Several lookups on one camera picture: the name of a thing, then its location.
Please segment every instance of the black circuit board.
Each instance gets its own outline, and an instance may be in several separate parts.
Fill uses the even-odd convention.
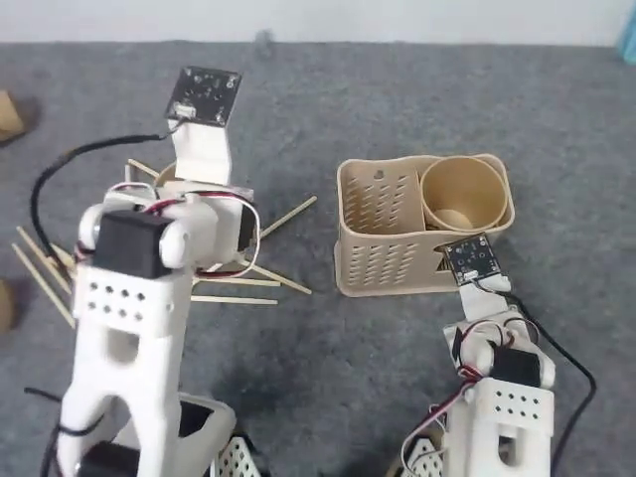
[[[458,286],[501,273],[499,261],[484,234],[449,243],[443,251]]]
[[[239,92],[238,73],[185,67],[166,108],[167,119],[226,127]]]

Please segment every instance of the beige basket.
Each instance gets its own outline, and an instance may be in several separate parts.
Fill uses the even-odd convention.
[[[489,154],[477,157],[501,175],[506,213],[486,234],[494,241],[515,219],[506,168]],[[384,161],[350,159],[338,168],[340,237],[334,249],[336,283],[348,296],[399,295],[457,289],[441,245],[470,233],[428,231],[419,177],[436,156]]]

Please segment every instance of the beige cup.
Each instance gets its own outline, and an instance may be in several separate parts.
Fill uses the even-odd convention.
[[[426,169],[419,185],[431,229],[483,232],[501,221],[508,205],[501,176],[476,157],[441,159]]]

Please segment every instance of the gray carpet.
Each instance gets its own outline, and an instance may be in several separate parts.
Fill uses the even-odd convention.
[[[562,476],[634,475],[636,69],[612,50],[427,46],[0,46],[0,85],[39,117],[0,148],[2,275],[21,319],[0,337],[0,475],[36,475],[73,334],[9,247],[54,156],[87,141],[165,128],[178,70],[243,71],[233,123],[234,180],[256,190],[264,222],[318,203],[270,236],[261,264],[315,290],[223,289],[277,307],[193,306],[183,388],[238,412],[276,476],[381,476],[404,435],[457,384],[441,327],[453,294],[350,299],[333,278],[335,171],[347,158],[492,152],[510,170],[518,219],[496,247],[517,291],[598,375]],[[160,168],[169,142],[84,157],[47,187],[46,224],[70,245],[82,211],[122,178],[127,157]],[[557,435],[586,392],[557,362]]]

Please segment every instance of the white robotic arm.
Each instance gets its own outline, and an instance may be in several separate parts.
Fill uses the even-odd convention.
[[[205,87],[236,95],[239,76],[184,69],[173,93],[168,116],[187,129],[175,142],[177,170],[195,161],[207,171],[202,180],[181,177],[156,189],[122,183],[79,224],[74,371],[53,459],[62,477],[218,477],[231,467],[260,475],[247,441],[234,436],[234,411],[178,391],[193,277],[233,261],[254,238],[255,260],[260,230],[250,191],[227,185],[224,141],[206,142],[225,138],[232,104],[219,92],[213,114],[192,84],[204,96]],[[187,137],[195,146],[184,144]],[[222,149],[209,148],[207,162],[205,143]],[[206,182],[215,178],[220,184]],[[130,413],[123,428],[113,418],[115,398]]]
[[[404,441],[403,477],[550,477],[555,363],[509,292],[485,237],[448,247],[465,321],[444,328],[464,383]],[[427,431],[438,422],[442,436]]]

